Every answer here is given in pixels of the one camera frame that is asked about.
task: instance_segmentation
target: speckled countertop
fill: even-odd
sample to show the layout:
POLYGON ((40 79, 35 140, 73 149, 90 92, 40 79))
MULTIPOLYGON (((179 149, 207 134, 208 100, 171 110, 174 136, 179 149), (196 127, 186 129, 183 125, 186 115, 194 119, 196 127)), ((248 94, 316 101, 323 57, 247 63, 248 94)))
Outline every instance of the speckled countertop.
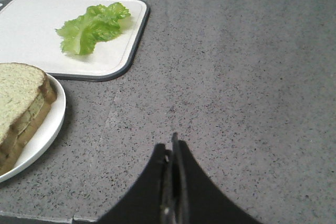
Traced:
POLYGON ((336 0, 144 1, 127 73, 60 81, 65 123, 0 184, 0 223, 97 219, 174 131, 263 223, 336 223, 336 0))

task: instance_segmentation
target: green lettuce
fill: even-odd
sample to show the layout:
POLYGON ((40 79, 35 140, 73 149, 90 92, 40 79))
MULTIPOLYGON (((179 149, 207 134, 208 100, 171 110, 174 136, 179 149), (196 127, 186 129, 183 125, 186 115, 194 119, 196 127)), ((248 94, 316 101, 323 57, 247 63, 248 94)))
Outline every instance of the green lettuce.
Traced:
POLYGON ((66 21, 62 28, 56 29, 56 33, 63 37, 62 52, 75 55, 92 53, 96 43, 119 36, 121 31, 118 20, 130 15, 121 3, 88 7, 84 15, 66 21))

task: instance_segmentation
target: bread slice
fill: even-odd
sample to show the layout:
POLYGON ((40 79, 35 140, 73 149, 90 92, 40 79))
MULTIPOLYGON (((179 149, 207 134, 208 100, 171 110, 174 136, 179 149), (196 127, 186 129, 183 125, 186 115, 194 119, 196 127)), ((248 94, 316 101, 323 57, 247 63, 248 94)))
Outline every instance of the bread slice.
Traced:
POLYGON ((55 101, 41 69, 0 63, 0 175, 13 168, 55 101))

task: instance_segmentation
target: bread crust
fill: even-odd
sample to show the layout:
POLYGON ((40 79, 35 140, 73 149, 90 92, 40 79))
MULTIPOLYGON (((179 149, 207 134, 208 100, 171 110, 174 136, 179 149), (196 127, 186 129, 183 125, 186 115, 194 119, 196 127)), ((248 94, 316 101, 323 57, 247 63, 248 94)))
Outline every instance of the bread crust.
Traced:
POLYGON ((41 126, 45 117, 50 111, 51 104, 56 100, 56 93, 50 86, 48 76, 41 69, 36 69, 43 73, 43 83, 38 87, 37 94, 30 103, 29 107, 26 109, 26 111, 19 115, 16 120, 14 120, 14 122, 12 122, 9 130, 5 134, 5 138, 0 141, 0 175, 10 171, 13 168, 20 154, 22 153, 24 146, 29 142, 37 129, 41 126), (31 115, 30 109, 34 106, 34 103, 38 103, 39 96, 41 95, 43 97, 43 104, 37 114, 31 115), (23 131, 21 131, 20 127, 22 122, 25 123, 25 117, 30 117, 29 123, 23 129, 23 131))

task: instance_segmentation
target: cutting board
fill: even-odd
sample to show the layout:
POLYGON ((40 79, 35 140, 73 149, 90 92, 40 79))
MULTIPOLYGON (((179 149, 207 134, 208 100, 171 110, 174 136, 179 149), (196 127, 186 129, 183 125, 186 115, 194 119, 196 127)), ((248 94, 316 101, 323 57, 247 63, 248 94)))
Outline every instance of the cutting board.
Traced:
POLYGON ((0 62, 22 62, 58 79, 107 81, 124 74, 132 64, 149 15, 141 0, 11 0, 0 1, 0 62), (131 16, 120 20, 122 34, 96 44, 92 54, 61 52, 55 29, 92 5, 120 2, 131 16))

